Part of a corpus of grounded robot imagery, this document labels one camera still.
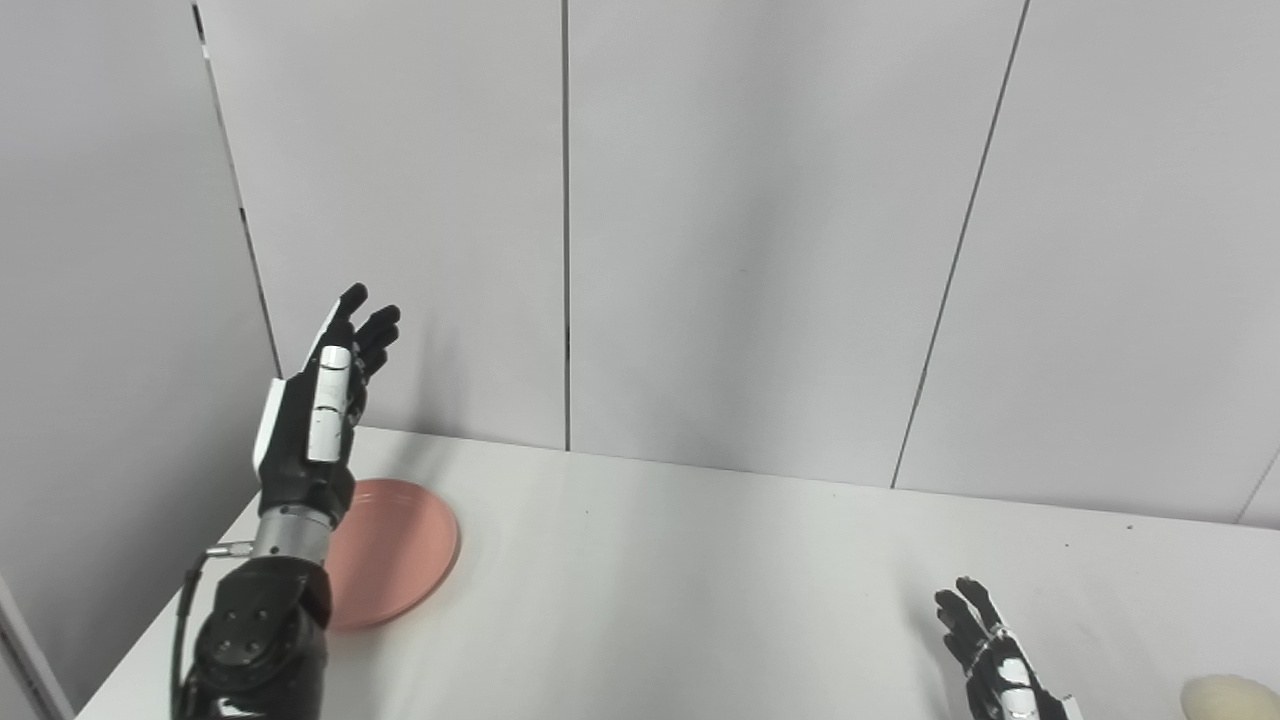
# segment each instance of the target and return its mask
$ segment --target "white wall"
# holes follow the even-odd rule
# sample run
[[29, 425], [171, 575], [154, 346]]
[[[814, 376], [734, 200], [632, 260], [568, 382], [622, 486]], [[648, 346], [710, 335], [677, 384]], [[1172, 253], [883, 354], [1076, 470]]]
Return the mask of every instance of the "white wall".
[[404, 310], [365, 423], [564, 446], [558, 0], [206, 0], [280, 361]]
[[[205, 0], [284, 363], [365, 279], [371, 424], [890, 484], [1023, 4], [567, 8], [566, 256], [558, 3]], [[899, 487], [1242, 512], [1276, 14], [1033, 3]]]
[[1033, 0], [899, 487], [1233, 521], [1280, 439], [1280, 5]]
[[573, 450], [888, 486], [1020, 9], [573, 0]]
[[0, 95], [0, 574], [79, 706], [251, 497], [274, 368], [187, 4], [10, 3]]

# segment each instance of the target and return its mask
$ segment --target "beige object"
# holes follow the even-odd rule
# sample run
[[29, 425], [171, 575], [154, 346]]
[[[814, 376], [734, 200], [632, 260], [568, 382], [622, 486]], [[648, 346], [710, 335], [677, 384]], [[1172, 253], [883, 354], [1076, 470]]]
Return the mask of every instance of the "beige object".
[[1280, 720], [1280, 696], [1239, 675], [1208, 675], [1183, 685], [1187, 720]]

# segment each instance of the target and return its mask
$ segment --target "panel seam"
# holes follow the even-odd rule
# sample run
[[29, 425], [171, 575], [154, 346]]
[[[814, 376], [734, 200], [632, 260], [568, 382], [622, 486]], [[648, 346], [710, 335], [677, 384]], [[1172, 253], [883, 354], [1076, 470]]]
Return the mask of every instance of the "panel seam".
[[561, 188], [564, 197], [563, 206], [563, 224], [564, 224], [564, 451], [572, 448], [572, 432], [573, 432], [573, 419], [572, 419], [572, 405], [571, 405], [571, 384], [570, 384], [570, 314], [571, 314], [571, 295], [570, 295], [570, 197], [568, 197], [568, 0], [561, 0], [561, 174], [563, 177], [563, 187]]
[[965, 236], [969, 232], [969, 220], [973, 218], [973, 206], [978, 200], [978, 188], [982, 186], [982, 173], [987, 169], [987, 156], [991, 154], [991, 142], [996, 137], [996, 123], [1000, 120], [1000, 109], [1005, 104], [1005, 91], [1009, 88], [1009, 78], [1014, 72], [1014, 59], [1018, 56], [1018, 44], [1023, 38], [1023, 27], [1027, 24], [1027, 12], [1030, 9], [1030, 0], [1023, 0], [1021, 14], [1018, 17], [1018, 28], [1014, 31], [1014, 44], [1009, 50], [1009, 60], [1005, 63], [1005, 74], [1000, 81], [1000, 92], [996, 95], [996, 108], [991, 114], [991, 124], [987, 126], [987, 138], [982, 146], [982, 155], [978, 159], [978, 172], [973, 178], [973, 188], [969, 191], [969, 204], [964, 211], [964, 220], [960, 223], [960, 237], [956, 240], [955, 252], [951, 255], [951, 268], [947, 270], [947, 281], [942, 286], [942, 299], [938, 302], [938, 314], [933, 319], [933, 332], [929, 334], [929, 346], [924, 351], [924, 365], [920, 368], [920, 379], [915, 386], [915, 397], [911, 400], [911, 413], [906, 418], [906, 429], [902, 432], [902, 445], [897, 450], [897, 461], [893, 464], [893, 478], [890, 488], [897, 487], [899, 473], [902, 470], [902, 457], [906, 456], [906, 443], [911, 437], [911, 428], [915, 424], [915, 413], [920, 407], [920, 397], [924, 395], [924, 382], [929, 375], [929, 363], [933, 360], [933, 348], [938, 342], [938, 329], [942, 327], [942, 315], [947, 309], [947, 300], [951, 297], [951, 284], [956, 277], [956, 266], [960, 264], [960, 251], [964, 250]]

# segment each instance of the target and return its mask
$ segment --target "white finger segment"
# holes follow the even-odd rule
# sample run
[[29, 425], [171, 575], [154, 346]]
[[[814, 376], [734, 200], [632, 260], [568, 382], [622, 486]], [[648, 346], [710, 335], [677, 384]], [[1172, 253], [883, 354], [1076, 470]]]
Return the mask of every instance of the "white finger segment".
[[351, 378], [351, 350], [328, 345], [320, 351], [316, 369], [316, 395], [311, 402], [311, 430], [307, 434], [307, 460], [337, 462], [342, 456], [342, 424], [347, 415], [347, 383]]

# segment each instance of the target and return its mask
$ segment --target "robotic hand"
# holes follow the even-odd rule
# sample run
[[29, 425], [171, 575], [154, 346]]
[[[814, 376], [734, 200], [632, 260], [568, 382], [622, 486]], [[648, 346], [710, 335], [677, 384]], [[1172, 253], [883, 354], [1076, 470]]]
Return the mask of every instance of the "robotic hand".
[[[956, 589], [964, 598], [948, 589], [933, 598], [938, 620], [950, 630], [942, 641], [968, 678], [965, 692], [974, 720], [1084, 720], [1074, 697], [1059, 700], [1039, 684], [987, 588], [972, 578], [959, 578]], [[974, 619], [970, 603], [982, 623]]]
[[[257, 537], [246, 548], [210, 553], [250, 559], [219, 584], [214, 610], [196, 638], [195, 662], [174, 687], [173, 715], [183, 719], [315, 720], [320, 715], [324, 630], [332, 610], [324, 559], [329, 536], [351, 507], [347, 469], [365, 386], [387, 363], [399, 309], [383, 307], [356, 331], [351, 315], [367, 291], [355, 284], [320, 328], [306, 364], [274, 379], [253, 445], [262, 483]], [[200, 564], [179, 600], [174, 680], [186, 611]]]

